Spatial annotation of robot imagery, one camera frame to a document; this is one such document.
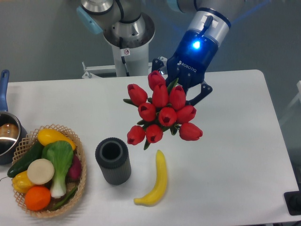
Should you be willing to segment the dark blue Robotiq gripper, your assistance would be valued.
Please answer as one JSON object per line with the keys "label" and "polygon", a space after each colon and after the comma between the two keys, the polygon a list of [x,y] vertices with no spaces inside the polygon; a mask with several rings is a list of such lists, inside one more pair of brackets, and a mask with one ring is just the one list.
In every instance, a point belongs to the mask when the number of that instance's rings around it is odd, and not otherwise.
{"label": "dark blue Robotiq gripper", "polygon": [[[186,105],[195,106],[213,91],[204,81],[205,72],[230,27],[230,21],[221,13],[211,8],[199,8],[175,53],[167,60],[167,85],[177,79],[186,92],[200,84],[200,93],[186,100]],[[164,75],[163,60],[163,57],[153,59],[151,72]]]}

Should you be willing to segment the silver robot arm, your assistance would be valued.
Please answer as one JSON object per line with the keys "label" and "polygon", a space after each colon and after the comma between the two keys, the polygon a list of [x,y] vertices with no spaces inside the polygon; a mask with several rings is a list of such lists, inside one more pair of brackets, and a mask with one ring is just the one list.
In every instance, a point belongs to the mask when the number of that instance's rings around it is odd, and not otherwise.
{"label": "silver robot arm", "polygon": [[94,34],[102,33],[111,45],[118,77],[145,75],[148,71],[167,75],[167,84],[177,82],[184,91],[201,85],[200,93],[188,100],[196,105],[212,92],[205,72],[244,6],[242,0],[169,0],[168,6],[194,17],[175,53],[167,60],[149,61],[149,43],[155,34],[151,17],[139,0],[83,0],[77,14]]}

